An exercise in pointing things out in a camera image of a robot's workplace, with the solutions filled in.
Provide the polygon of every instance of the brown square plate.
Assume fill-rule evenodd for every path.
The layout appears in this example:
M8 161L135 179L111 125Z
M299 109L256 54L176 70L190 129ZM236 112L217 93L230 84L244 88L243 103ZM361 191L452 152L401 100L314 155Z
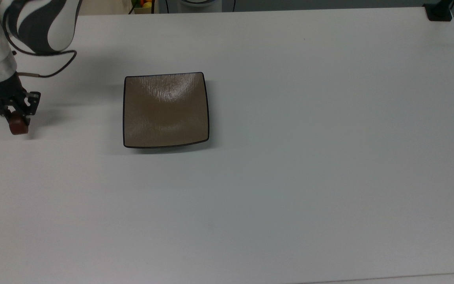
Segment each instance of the brown square plate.
M124 146L164 148L209 139L204 74L183 73L126 77Z

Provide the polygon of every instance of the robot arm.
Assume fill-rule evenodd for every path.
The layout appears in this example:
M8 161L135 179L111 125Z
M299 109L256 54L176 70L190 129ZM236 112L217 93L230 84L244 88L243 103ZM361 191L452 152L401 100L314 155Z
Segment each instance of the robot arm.
M28 116L36 112L40 93L27 93L22 88L8 34L33 52L22 50L24 53L40 56L61 54L73 39L80 5L81 0L0 2L0 115L7 119L12 133L27 133Z

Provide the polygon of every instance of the red object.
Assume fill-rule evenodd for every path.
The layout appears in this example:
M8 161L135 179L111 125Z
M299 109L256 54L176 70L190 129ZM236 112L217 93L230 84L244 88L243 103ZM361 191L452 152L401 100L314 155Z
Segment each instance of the red object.
M24 117L17 112L11 113L8 121L9 131L13 135L22 135L29 132L29 126L26 124Z

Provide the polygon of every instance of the white table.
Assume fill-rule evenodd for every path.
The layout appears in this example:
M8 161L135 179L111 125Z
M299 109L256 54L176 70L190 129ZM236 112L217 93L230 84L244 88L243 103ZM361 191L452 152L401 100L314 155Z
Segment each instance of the white table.
M0 118L0 284L454 273L454 22L422 8L79 17ZM48 72L65 59L17 56ZM202 71L211 138L122 145L124 77Z

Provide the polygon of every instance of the black cable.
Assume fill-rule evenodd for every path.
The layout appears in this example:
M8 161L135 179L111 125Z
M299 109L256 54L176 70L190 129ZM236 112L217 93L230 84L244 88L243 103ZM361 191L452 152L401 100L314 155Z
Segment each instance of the black cable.
M13 46L16 50L20 51L21 53L27 54L27 55L31 55L31 56L57 56L57 55L63 55L63 54L68 54L68 53L72 53L73 54L73 56L71 56L71 58L68 60L68 62L65 65L63 65L63 67L61 67L56 72L53 72L52 74L40 75L40 74L34 74L34 73L22 73L22 76L31 76L31 74L32 74L32 77L38 77L38 78L50 78L50 77L53 77L53 76L59 74L62 70L65 70L65 68L70 65L70 63L74 60L74 58L78 54L76 52L76 50L67 50L67 51L64 51L64 52L57 52L57 53L51 53L51 54L37 54L37 53L32 53L32 52L27 52L25 50L22 50L20 47L16 46L15 43L13 43L13 41L9 37L8 30L7 30L7 16L8 16L8 10L6 10L5 14L3 14L3 20L2 20L3 31L5 33L5 37L7 38L8 42L11 44L11 46Z
M134 8L136 7L136 5L138 4L138 0L135 0L134 1L134 4L133 4L133 7L131 8L131 11L129 11L128 15L130 15L132 13L132 11L134 11Z

